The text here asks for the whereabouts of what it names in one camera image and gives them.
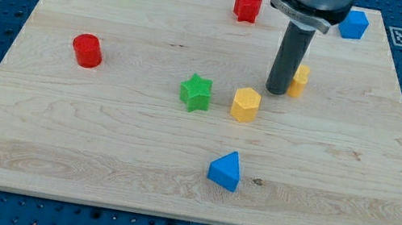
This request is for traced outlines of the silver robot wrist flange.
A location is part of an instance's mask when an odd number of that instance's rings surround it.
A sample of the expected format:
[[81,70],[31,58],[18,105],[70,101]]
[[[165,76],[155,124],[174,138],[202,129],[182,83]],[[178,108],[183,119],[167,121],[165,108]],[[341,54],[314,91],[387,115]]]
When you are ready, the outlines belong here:
[[270,5],[297,27],[326,34],[345,20],[354,0],[270,0]]

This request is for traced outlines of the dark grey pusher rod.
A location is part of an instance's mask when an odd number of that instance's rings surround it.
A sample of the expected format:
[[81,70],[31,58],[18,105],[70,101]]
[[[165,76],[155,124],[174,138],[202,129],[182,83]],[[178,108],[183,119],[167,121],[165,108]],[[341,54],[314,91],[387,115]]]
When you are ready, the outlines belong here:
[[301,29],[289,22],[267,78],[266,89],[270,93],[283,95],[287,92],[314,33],[315,30]]

